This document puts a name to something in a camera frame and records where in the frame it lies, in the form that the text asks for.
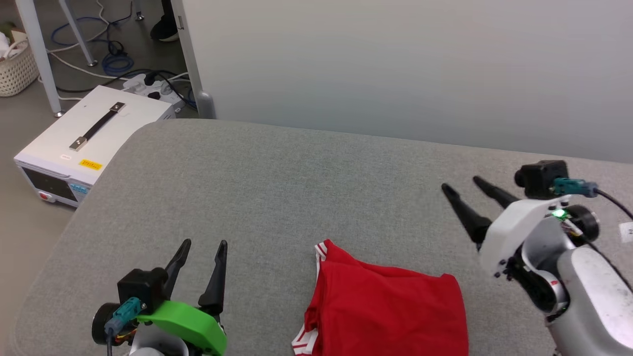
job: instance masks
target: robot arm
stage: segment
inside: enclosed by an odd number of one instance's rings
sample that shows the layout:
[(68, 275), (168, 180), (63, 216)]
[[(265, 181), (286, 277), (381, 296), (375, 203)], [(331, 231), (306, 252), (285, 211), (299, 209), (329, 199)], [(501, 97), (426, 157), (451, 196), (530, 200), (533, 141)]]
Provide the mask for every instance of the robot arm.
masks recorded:
[(187, 261), (186, 239), (162, 269), (134, 269), (118, 283), (119, 303), (106, 303), (92, 320), (92, 339), (111, 347), (127, 342), (130, 356), (222, 355), (227, 337), (220, 324), (227, 271), (227, 242), (222, 240), (215, 268), (199, 308), (171, 300), (180, 268)]
[(570, 195), (595, 196), (597, 186), (568, 179), (563, 161), (523, 166), (515, 180), (531, 199), (519, 200), (480, 177), (483, 192), (505, 210), (491, 222), (449, 185), (442, 190), (477, 245), (491, 277), (516, 279), (563, 355), (633, 355), (633, 294), (602, 254), (593, 250), (595, 215), (569, 205)]

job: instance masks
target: floor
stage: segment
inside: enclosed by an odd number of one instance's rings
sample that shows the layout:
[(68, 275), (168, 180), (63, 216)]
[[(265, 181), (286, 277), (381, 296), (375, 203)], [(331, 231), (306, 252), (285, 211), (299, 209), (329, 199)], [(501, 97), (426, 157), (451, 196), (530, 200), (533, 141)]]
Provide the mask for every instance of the floor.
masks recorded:
[[(106, 8), (103, 13), (106, 19), (114, 20), (129, 14), (128, 0), (101, 0), (101, 3)], [(135, 69), (185, 72), (186, 65), (179, 42), (163, 44), (149, 38), (151, 27), (162, 15), (162, 9), (157, 6), (160, 2), (142, 0), (141, 3), (145, 20), (123, 23), (112, 31), (111, 38), (123, 43), (126, 52), (135, 61)], [(78, 17), (97, 16), (99, 13), (99, 6), (92, 1), (70, 0), (70, 4)], [(47, 47), (58, 48), (49, 39), (55, 28), (66, 23), (58, 2), (35, 0), (35, 5)], [(0, 0), (0, 22), (4, 21), (13, 21), (18, 26), (20, 24), (14, 0)], [(92, 37), (102, 29), (103, 24), (82, 22), (81, 27), (87, 37)], [(57, 40), (73, 42), (70, 29), (60, 31)], [(107, 53), (103, 43), (90, 44), (89, 47), (99, 61)], [(61, 52), (59, 56), (78, 67), (86, 68), (79, 48)], [(59, 87), (83, 89), (106, 81), (66, 67), (54, 58), (50, 58), (50, 61)], [(103, 74), (100, 65), (91, 70)], [(121, 84), (112, 84), (111, 87), (121, 88)], [(75, 103), (63, 101), (62, 107), (68, 110)], [(185, 109), (178, 117), (197, 117), (197, 113)], [(23, 297), (74, 212), (70, 207), (40, 200), (13, 163), (13, 157), (54, 120), (44, 88), (38, 82), (17, 96), (0, 98), (0, 285), (3, 291), (0, 295), (0, 353), (4, 350), (8, 331)]]

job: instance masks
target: black shoe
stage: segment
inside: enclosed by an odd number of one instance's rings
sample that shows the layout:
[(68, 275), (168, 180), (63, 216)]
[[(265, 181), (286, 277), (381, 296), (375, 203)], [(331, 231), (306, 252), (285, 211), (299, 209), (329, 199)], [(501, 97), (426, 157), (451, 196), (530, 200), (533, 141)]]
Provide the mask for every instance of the black shoe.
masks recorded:
[(178, 40), (178, 27), (174, 21), (166, 21), (163, 16), (160, 21), (154, 25), (149, 36), (161, 42), (173, 42)]

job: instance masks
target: gray table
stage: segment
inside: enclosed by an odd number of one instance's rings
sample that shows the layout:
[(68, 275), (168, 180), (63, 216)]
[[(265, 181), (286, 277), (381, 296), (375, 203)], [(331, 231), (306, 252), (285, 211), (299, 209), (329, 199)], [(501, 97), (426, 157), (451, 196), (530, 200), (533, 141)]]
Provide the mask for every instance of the gray table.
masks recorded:
[[(471, 176), (520, 194), (514, 171), (544, 158), (552, 157), (239, 122), (150, 124), (125, 143), (73, 216), (25, 300), (7, 354), (105, 354), (90, 325), (102, 303), (117, 301), (117, 280), (164, 266), (191, 238), (173, 298), (197, 302), (226, 239), (227, 355), (292, 355), (315, 283), (312, 246), (330, 238), (366, 262), (454, 275), (472, 355), (551, 355), (542, 317), (518, 284), (484, 275), (439, 189), (450, 182), (494, 218), (501, 209)], [(633, 166), (567, 162), (573, 176), (633, 206)], [(583, 202), (602, 221), (598, 246), (631, 279), (633, 244), (618, 237), (624, 216), (601, 198)]]

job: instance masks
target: red cloth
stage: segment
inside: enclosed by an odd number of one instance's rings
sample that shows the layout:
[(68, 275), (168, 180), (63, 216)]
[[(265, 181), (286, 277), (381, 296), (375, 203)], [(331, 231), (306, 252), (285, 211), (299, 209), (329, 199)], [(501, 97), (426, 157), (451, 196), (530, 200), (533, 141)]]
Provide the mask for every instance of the red cloth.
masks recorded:
[(468, 355), (455, 277), (366, 264), (329, 239), (316, 249), (316, 288), (296, 354)]

